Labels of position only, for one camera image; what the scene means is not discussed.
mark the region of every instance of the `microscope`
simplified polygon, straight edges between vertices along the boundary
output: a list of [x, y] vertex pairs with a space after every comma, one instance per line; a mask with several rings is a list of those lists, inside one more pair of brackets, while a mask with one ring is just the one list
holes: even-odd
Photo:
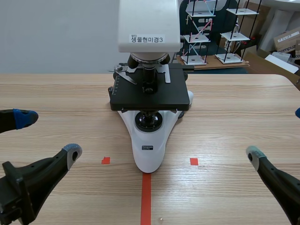
[[193, 102], [183, 70], [168, 64], [168, 53], [180, 50], [177, 0], [120, 0], [119, 52], [130, 53], [115, 67], [110, 105], [129, 131], [137, 167], [156, 171], [176, 121]]

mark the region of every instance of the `white wall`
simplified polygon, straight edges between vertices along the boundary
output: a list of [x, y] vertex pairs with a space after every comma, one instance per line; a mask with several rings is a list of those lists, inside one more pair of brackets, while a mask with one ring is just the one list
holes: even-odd
[[105, 73], [117, 48], [118, 0], [0, 0], [0, 73]]
[[288, 26], [288, 30], [293, 30], [300, 26], [300, 12], [294, 12]]

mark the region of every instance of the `red tape marker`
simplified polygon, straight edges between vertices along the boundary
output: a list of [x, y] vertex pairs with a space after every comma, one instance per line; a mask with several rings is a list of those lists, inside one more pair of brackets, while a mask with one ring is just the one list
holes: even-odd
[[199, 165], [197, 158], [190, 158], [189, 160], [191, 161], [191, 165]]
[[151, 225], [151, 173], [142, 174], [141, 225]]
[[101, 164], [105, 165], [105, 164], [110, 164], [111, 163], [111, 158], [110, 157], [104, 157], [104, 159], [102, 159]]

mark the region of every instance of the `white paper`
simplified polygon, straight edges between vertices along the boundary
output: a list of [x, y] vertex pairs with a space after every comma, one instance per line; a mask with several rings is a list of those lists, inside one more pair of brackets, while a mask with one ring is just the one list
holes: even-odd
[[275, 64], [275, 65], [277, 65], [277, 66], [279, 66], [279, 67], [281, 67], [281, 68], [283, 68], [283, 69], [285, 69], [285, 70], [287, 70], [287, 71], [289, 71], [289, 72], [291, 72], [291, 73], [293, 73], [293, 74], [296, 73], [299, 70], [298, 67], [293, 66], [293, 65], [291, 65], [287, 62], [283, 62], [282, 60], [280, 60], [280, 59], [278, 59], [278, 58], [276, 58], [272, 55], [268, 55], [266, 57], [266, 60], [273, 63], [273, 64]]

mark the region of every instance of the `microscope stage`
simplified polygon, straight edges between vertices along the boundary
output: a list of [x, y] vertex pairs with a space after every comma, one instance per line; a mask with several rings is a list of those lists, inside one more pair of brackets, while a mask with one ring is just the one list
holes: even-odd
[[170, 69], [171, 83], [165, 82], [165, 74], [157, 73], [157, 92], [145, 94], [143, 92], [143, 69], [135, 73], [126, 73], [137, 84], [132, 84], [119, 75], [116, 76], [111, 95], [111, 109], [113, 111], [187, 111], [189, 97], [182, 69]]

